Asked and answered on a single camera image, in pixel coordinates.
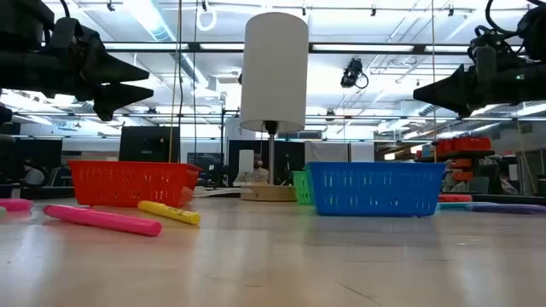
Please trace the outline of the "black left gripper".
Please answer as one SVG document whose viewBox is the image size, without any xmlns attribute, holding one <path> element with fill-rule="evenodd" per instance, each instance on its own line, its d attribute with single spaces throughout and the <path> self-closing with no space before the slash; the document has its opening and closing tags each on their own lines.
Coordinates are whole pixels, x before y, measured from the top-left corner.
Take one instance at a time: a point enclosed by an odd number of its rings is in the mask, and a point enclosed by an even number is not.
<svg viewBox="0 0 546 307">
<path fill-rule="evenodd" d="M 28 38 L 0 32 L 0 88 L 30 90 L 48 98 L 57 94 L 91 99 L 93 83 L 144 80 L 149 72 L 111 56 L 101 43 L 93 43 L 93 31 L 74 18 L 63 17 L 52 26 L 45 46 L 39 34 Z M 128 84 L 106 84 L 95 89 L 98 118 L 111 121 L 116 110 L 154 95 L 151 89 Z"/>
</svg>

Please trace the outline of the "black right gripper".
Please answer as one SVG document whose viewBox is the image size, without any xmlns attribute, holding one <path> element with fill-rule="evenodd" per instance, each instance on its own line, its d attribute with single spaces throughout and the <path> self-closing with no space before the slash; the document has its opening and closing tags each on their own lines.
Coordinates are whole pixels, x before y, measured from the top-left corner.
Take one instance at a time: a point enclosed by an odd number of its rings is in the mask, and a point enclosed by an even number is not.
<svg viewBox="0 0 546 307">
<path fill-rule="evenodd" d="M 546 100 L 546 61 L 527 61 L 511 48 L 491 46 L 475 48 L 473 56 L 474 65 L 468 69 L 469 105 L 517 105 Z M 463 92 L 465 81 L 466 71 L 461 64 L 449 77 L 415 89 L 413 98 L 428 104 L 419 115 L 427 116 L 444 108 L 459 117 L 468 117 L 468 106 L 455 101 Z"/>
</svg>

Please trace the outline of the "purple Sharpie marker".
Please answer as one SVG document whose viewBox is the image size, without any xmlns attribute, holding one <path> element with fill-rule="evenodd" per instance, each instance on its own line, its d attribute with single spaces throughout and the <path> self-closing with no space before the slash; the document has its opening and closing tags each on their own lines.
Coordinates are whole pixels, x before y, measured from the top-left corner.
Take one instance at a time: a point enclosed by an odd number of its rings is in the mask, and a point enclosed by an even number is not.
<svg viewBox="0 0 546 307">
<path fill-rule="evenodd" d="M 507 213 L 507 214 L 543 214 L 546 215 L 546 206 L 524 205 L 524 204 L 494 204 L 476 203 L 466 205 L 467 211 Z"/>
</svg>

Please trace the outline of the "pink highlighter marker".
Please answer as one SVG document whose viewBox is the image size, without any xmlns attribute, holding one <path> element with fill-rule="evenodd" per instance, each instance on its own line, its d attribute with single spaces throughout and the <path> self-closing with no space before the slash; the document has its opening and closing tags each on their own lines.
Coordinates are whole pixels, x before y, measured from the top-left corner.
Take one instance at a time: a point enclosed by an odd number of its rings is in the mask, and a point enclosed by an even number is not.
<svg viewBox="0 0 546 307">
<path fill-rule="evenodd" d="M 73 206 L 47 205 L 44 213 L 68 223 L 76 223 L 99 229 L 109 229 L 136 235 L 158 236 L 161 223 L 144 218 L 94 211 Z"/>
<path fill-rule="evenodd" d="M 25 199 L 0 199 L 0 207 L 6 209 L 6 211 L 30 211 L 33 208 L 32 200 Z"/>
</svg>

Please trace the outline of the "yellow highlighter marker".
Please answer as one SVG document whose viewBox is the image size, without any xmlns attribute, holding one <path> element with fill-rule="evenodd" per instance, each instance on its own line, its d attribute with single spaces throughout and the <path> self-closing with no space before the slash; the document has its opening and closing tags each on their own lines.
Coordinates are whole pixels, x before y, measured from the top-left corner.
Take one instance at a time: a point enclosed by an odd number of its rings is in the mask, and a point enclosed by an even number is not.
<svg viewBox="0 0 546 307">
<path fill-rule="evenodd" d="M 200 224 L 200 213 L 194 211 L 185 211 L 176 207 L 168 206 L 162 203 L 142 200 L 139 201 L 137 207 L 141 211 L 150 213 L 160 217 L 166 217 L 178 222 L 187 223 L 190 225 Z"/>
</svg>

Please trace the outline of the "large red storage bin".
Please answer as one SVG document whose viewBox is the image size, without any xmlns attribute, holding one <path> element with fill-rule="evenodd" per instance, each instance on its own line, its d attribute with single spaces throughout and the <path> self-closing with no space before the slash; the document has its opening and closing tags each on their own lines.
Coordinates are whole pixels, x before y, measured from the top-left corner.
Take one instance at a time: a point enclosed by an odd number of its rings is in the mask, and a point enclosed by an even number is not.
<svg viewBox="0 0 546 307">
<path fill-rule="evenodd" d="M 491 140 L 488 137 L 465 136 L 451 140 L 453 151 L 490 151 Z"/>
</svg>

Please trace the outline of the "black storage shelf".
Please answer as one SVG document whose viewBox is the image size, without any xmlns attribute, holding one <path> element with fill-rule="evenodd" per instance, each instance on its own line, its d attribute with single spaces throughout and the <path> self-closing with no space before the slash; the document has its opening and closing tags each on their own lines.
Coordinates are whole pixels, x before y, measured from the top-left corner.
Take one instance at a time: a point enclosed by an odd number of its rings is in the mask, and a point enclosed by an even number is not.
<svg viewBox="0 0 546 307">
<path fill-rule="evenodd" d="M 462 150 L 418 157 L 415 162 L 444 165 L 442 193 L 471 194 L 489 189 L 490 180 L 485 175 L 479 175 L 479 168 L 489 163 L 493 155 L 492 150 Z"/>
</svg>

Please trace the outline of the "red plastic basket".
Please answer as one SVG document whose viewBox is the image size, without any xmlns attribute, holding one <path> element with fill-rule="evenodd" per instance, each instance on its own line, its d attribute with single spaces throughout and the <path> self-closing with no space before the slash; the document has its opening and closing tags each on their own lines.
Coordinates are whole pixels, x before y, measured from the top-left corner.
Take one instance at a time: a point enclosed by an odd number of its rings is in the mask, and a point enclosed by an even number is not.
<svg viewBox="0 0 546 307">
<path fill-rule="evenodd" d="M 76 201 L 85 206 L 135 207 L 141 200 L 182 207 L 194 197 L 200 168 L 191 164 L 72 160 Z"/>
</svg>

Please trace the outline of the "dark monitor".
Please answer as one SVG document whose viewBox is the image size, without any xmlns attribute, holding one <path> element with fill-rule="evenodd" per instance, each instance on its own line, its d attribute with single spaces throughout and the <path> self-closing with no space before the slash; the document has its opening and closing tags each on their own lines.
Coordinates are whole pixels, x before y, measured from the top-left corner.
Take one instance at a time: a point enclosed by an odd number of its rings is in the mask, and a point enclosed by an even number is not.
<svg viewBox="0 0 546 307">
<path fill-rule="evenodd" d="M 18 139 L 15 152 L 23 160 L 31 161 L 50 171 L 61 166 L 62 141 Z"/>
</svg>

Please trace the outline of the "small dark screen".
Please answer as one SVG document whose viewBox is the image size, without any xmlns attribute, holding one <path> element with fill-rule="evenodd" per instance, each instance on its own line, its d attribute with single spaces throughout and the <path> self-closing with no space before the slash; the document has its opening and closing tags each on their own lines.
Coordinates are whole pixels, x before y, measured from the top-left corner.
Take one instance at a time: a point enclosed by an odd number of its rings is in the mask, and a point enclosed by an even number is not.
<svg viewBox="0 0 546 307">
<path fill-rule="evenodd" d="M 221 153 L 187 153 L 187 162 L 201 168 L 202 173 L 219 171 L 222 166 Z"/>
</svg>

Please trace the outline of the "blue plastic basket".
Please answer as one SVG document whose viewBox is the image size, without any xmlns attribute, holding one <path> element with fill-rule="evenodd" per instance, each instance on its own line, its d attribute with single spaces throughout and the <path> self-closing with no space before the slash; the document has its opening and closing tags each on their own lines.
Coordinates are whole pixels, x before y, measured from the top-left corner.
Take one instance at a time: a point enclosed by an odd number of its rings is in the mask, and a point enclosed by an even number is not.
<svg viewBox="0 0 546 307">
<path fill-rule="evenodd" d="M 310 162 L 311 203 L 321 216 L 428 217 L 436 212 L 441 163 Z"/>
</svg>

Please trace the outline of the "white lamp with wooden base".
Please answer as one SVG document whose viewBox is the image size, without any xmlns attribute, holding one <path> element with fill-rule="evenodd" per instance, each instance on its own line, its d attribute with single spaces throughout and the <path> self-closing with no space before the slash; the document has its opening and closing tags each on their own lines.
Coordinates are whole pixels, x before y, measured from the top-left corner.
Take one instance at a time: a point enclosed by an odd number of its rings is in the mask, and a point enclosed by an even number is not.
<svg viewBox="0 0 546 307">
<path fill-rule="evenodd" d="M 245 200 L 294 202 L 295 190 L 275 184 L 275 136 L 305 128 L 309 29 L 299 17 L 257 14 L 245 27 L 240 127 L 267 133 L 269 182 L 253 183 Z"/>
</svg>

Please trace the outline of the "person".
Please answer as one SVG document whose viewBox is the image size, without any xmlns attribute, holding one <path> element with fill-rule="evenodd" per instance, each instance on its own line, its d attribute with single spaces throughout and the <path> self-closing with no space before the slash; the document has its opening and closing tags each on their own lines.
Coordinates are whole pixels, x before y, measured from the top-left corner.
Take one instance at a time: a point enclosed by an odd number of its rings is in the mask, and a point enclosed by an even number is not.
<svg viewBox="0 0 546 307">
<path fill-rule="evenodd" d="M 256 153 L 253 158 L 253 172 L 244 173 L 244 182 L 269 183 L 269 171 L 263 167 L 263 161 Z"/>
</svg>

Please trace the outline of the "dark partition panel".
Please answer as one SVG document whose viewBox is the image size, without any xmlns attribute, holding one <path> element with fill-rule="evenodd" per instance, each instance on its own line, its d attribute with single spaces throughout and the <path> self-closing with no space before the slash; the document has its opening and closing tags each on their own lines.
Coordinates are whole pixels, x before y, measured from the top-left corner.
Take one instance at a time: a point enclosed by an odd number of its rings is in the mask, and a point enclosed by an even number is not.
<svg viewBox="0 0 546 307">
<path fill-rule="evenodd" d="M 228 181 L 232 184 L 238 175 L 239 152 L 241 150 L 253 150 L 255 154 L 261 154 L 264 168 L 269 169 L 269 142 L 268 141 L 230 141 L 228 155 Z M 305 166 L 305 145 L 303 142 L 275 141 L 275 184 L 281 183 L 291 171 L 302 171 Z"/>
</svg>

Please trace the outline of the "green plastic basket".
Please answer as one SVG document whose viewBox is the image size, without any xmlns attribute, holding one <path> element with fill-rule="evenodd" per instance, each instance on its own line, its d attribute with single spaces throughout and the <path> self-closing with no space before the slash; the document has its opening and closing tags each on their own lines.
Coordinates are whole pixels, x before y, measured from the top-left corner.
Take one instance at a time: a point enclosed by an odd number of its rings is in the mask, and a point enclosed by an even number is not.
<svg viewBox="0 0 546 307">
<path fill-rule="evenodd" d="M 296 200 L 300 205 L 311 204 L 311 194 L 306 171 L 293 172 L 293 186 L 295 187 Z"/>
</svg>

